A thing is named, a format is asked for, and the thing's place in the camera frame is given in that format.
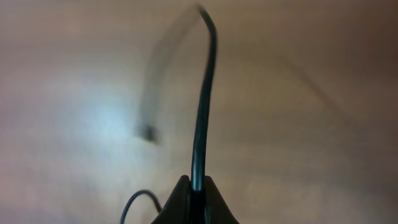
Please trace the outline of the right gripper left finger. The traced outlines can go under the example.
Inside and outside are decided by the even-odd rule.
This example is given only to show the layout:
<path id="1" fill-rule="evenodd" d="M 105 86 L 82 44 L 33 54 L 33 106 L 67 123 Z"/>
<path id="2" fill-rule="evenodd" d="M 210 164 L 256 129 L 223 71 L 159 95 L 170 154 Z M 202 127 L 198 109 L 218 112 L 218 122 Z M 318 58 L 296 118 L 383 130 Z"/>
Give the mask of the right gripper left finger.
<path id="1" fill-rule="evenodd" d="M 189 223 L 190 179 L 187 175 L 179 178 L 163 209 L 151 224 Z"/>

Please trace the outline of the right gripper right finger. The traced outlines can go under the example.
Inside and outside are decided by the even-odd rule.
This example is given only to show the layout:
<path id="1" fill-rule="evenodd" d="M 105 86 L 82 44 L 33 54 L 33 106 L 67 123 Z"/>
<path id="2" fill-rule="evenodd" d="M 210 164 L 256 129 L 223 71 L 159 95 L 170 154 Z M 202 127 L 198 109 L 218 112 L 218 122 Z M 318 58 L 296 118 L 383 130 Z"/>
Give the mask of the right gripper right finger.
<path id="1" fill-rule="evenodd" d="M 239 224 L 210 176 L 205 176 L 205 197 L 206 224 Z"/>

